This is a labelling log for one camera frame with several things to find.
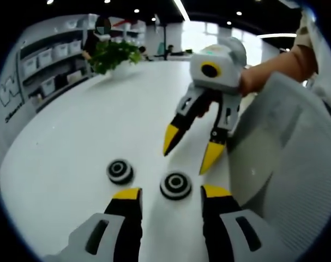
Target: forearm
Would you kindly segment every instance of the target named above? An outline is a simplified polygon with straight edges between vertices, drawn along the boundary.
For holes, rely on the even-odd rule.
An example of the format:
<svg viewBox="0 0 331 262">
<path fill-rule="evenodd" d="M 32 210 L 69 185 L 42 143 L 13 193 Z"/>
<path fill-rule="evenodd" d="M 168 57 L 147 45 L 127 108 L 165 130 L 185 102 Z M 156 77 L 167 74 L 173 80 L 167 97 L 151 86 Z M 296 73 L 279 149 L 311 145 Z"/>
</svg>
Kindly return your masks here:
<svg viewBox="0 0 331 262">
<path fill-rule="evenodd" d="M 290 52 L 282 53 L 271 60 L 247 69 L 243 74 L 249 74 L 252 79 L 253 92 L 259 92 L 271 73 L 282 74 L 303 82 L 317 71 L 317 62 L 313 50 L 306 46 L 294 46 Z"/>
<path fill-rule="evenodd" d="M 86 60 L 90 60 L 91 56 L 89 55 L 89 53 L 85 50 L 83 50 L 82 52 L 82 56 L 86 59 Z"/>
</svg>

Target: white tabletop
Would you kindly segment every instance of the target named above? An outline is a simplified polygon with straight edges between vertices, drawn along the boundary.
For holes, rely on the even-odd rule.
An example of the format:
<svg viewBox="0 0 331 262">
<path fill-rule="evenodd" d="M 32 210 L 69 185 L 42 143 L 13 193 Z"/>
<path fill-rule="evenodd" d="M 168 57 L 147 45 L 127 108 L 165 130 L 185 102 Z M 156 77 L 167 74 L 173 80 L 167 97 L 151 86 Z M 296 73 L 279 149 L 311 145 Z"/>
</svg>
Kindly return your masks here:
<svg viewBox="0 0 331 262">
<path fill-rule="evenodd" d="M 190 61 L 192 56 L 168 56 L 168 61 Z"/>
<path fill-rule="evenodd" d="M 189 63 L 140 63 L 123 81 L 96 76 L 63 94 L 19 134 L 0 170 L 1 191 L 19 232 L 38 255 L 55 254 L 69 234 L 103 212 L 121 189 L 106 176 L 116 158 L 135 169 L 132 187 L 143 189 L 142 262 L 208 261 L 200 185 L 229 188 L 224 153 L 204 176 L 202 157 L 217 107 L 197 119 L 169 156 L 162 155 L 167 125 L 190 83 Z M 188 174 L 192 194 L 165 199 L 161 178 Z"/>
</svg>

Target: green plant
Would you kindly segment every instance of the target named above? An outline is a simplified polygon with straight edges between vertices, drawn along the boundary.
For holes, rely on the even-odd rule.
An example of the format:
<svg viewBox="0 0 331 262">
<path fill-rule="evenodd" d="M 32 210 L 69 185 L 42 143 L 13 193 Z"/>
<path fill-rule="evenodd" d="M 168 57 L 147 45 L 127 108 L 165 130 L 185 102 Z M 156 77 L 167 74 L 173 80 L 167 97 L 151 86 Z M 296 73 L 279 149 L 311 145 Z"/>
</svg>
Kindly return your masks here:
<svg viewBox="0 0 331 262">
<path fill-rule="evenodd" d="M 114 70 L 123 61 L 138 63 L 141 54 L 137 46 L 126 41 L 117 42 L 98 42 L 96 52 L 90 59 L 90 64 L 98 74 L 106 74 L 109 70 Z"/>
</svg>

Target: window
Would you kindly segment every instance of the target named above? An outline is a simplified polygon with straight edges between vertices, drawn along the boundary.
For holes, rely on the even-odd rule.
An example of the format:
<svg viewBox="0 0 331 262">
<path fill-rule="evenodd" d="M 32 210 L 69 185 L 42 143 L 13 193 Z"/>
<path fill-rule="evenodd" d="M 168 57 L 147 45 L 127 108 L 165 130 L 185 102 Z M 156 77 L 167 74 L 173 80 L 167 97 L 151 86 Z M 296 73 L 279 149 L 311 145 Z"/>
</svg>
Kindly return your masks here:
<svg viewBox="0 0 331 262">
<path fill-rule="evenodd" d="M 246 62 L 249 66 L 255 66 L 262 60 L 262 40 L 249 32 L 237 28 L 232 29 L 232 36 L 242 41 L 246 50 Z"/>
<path fill-rule="evenodd" d="M 183 23 L 182 31 L 204 33 L 205 22 L 186 21 Z"/>
<path fill-rule="evenodd" d="M 232 28 L 232 36 L 235 38 L 238 38 L 240 41 L 243 41 L 243 31 L 242 30 Z"/>
<path fill-rule="evenodd" d="M 214 23 L 184 22 L 181 36 L 182 50 L 199 52 L 207 46 L 218 43 L 219 26 Z"/>
<path fill-rule="evenodd" d="M 207 46 L 217 43 L 218 37 L 216 35 L 195 32 L 182 33 L 182 50 L 192 49 L 193 52 L 199 52 Z"/>
<path fill-rule="evenodd" d="M 218 34 L 219 26 L 215 23 L 207 23 L 207 33 L 208 34 Z"/>
</svg>

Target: round disc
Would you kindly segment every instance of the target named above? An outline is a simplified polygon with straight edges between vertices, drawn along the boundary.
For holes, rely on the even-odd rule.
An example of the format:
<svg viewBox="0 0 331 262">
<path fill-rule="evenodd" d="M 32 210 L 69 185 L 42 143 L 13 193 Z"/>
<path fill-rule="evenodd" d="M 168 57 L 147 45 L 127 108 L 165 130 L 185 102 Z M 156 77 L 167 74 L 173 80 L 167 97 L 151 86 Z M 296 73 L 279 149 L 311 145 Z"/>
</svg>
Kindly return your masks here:
<svg viewBox="0 0 331 262">
<path fill-rule="evenodd" d="M 166 175 L 160 183 L 162 195 L 171 200 L 182 200 L 191 193 L 191 190 L 190 178 L 180 172 L 172 172 Z"/>
<path fill-rule="evenodd" d="M 127 184 L 134 177 L 134 171 L 128 161 L 116 159 L 107 167 L 107 176 L 114 184 Z"/>
</svg>

